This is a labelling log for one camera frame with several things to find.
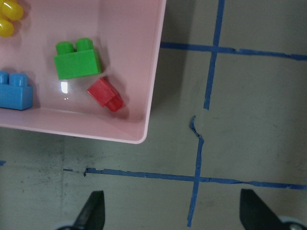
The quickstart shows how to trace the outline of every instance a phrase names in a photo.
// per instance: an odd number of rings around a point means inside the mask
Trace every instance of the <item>gray floor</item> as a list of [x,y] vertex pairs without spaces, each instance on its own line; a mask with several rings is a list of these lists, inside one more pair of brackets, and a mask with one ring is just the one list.
[[[169,0],[162,41],[211,46],[217,0]],[[220,46],[307,55],[305,0],[226,0]],[[203,109],[209,52],[161,49],[148,137],[140,145],[0,128],[0,229],[53,229],[93,190],[106,230],[187,229],[193,182],[88,174],[86,167],[307,184],[307,65],[218,54]],[[63,168],[73,169],[65,172]],[[252,188],[280,216],[307,223],[306,190],[201,183],[191,229],[242,230],[239,193]]]

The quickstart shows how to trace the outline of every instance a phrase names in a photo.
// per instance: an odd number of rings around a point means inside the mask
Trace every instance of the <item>green toy block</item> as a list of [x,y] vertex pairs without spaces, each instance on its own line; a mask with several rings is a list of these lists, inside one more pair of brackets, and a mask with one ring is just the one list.
[[59,79],[71,79],[101,73],[100,58],[94,50],[93,41],[81,38],[76,42],[76,50],[70,42],[56,45],[57,56],[54,62]]

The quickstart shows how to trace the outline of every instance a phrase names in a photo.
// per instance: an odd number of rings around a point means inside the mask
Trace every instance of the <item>yellow toy block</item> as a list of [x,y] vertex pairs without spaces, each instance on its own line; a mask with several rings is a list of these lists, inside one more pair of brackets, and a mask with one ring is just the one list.
[[9,20],[20,20],[23,15],[24,10],[17,0],[0,0],[0,36],[11,36],[14,33],[14,26]]

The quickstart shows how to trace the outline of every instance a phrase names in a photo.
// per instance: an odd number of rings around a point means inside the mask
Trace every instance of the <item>blue tape line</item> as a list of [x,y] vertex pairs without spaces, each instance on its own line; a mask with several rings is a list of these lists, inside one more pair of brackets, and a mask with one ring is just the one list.
[[307,55],[300,54],[285,54],[278,52],[267,52],[261,50],[252,50],[252,49],[239,49],[236,50],[230,47],[217,47],[217,46],[202,46],[202,45],[193,45],[193,44],[183,44],[183,43],[169,43],[161,42],[161,48],[167,49],[179,49],[179,50],[190,50],[190,51],[200,51],[200,52],[216,52],[223,54],[236,54],[236,55],[253,55],[253,56],[269,56],[277,58],[289,58],[297,61],[306,61]]
[[[218,47],[220,43],[224,6],[225,6],[225,0],[219,0],[219,4],[217,7],[217,14],[216,14],[214,37],[213,37],[213,46],[216,47]],[[207,78],[206,92],[205,92],[205,102],[203,104],[203,108],[207,110],[209,110],[210,107],[216,57],[217,57],[217,52],[212,52],[210,65],[209,65],[208,78]]]
[[213,46],[219,46],[220,43],[224,6],[225,6],[225,0],[219,0],[219,4],[217,7],[214,37],[213,37]]
[[201,152],[202,152],[202,146],[204,144],[204,139],[196,131],[194,122],[195,122],[195,116],[193,116],[193,118],[191,119],[190,126],[189,126],[198,138],[198,148],[197,148],[196,163],[195,163],[196,167],[195,167],[195,175],[194,175],[194,184],[193,184],[192,197],[191,197],[189,214],[188,214],[188,224],[187,224],[188,227],[191,227],[192,225],[193,214],[194,214],[196,201],[197,201],[198,188],[199,188],[200,179],[201,179]]
[[[129,172],[129,171],[125,172],[113,169],[97,170],[95,168],[86,168],[84,173],[144,177],[144,178],[175,180],[175,181],[194,181],[194,176],[181,176],[181,175],[161,174],[161,173],[151,173],[151,172]],[[200,177],[200,182],[218,183],[218,184],[249,184],[256,187],[307,190],[307,185],[304,184],[283,184],[283,183],[257,182],[257,181],[247,182],[247,181],[239,181],[234,179],[223,179],[223,178],[212,178],[212,177]]]
[[205,92],[205,102],[203,104],[203,108],[207,110],[209,110],[209,107],[210,107],[216,58],[217,58],[217,53],[212,52],[211,59],[210,59],[210,65],[209,65],[208,78],[207,78],[206,92]]
[[152,173],[152,172],[130,172],[130,171],[125,172],[125,171],[113,170],[113,169],[97,170],[96,168],[86,168],[84,172],[84,176],[86,176],[87,173],[144,177],[144,178],[175,180],[175,181],[194,181],[193,176],[180,176],[180,175],[160,174],[160,173]]
[[218,184],[249,184],[256,187],[267,187],[267,188],[289,188],[296,190],[307,190],[307,185],[303,184],[283,184],[283,183],[271,183],[271,182],[257,182],[257,181],[239,181],[233,179],[223,179],[223,178],[209,178],[202,177],[201,182],[205,183],[218,183]]

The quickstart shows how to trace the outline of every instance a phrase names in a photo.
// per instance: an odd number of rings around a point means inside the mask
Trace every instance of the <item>red toy block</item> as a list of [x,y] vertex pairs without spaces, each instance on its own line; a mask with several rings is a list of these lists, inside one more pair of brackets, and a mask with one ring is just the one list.
[[116,112],[124,102],[119,92],[111,85],[106,78],[98,79],[87,92],[102,106],[110,111]]

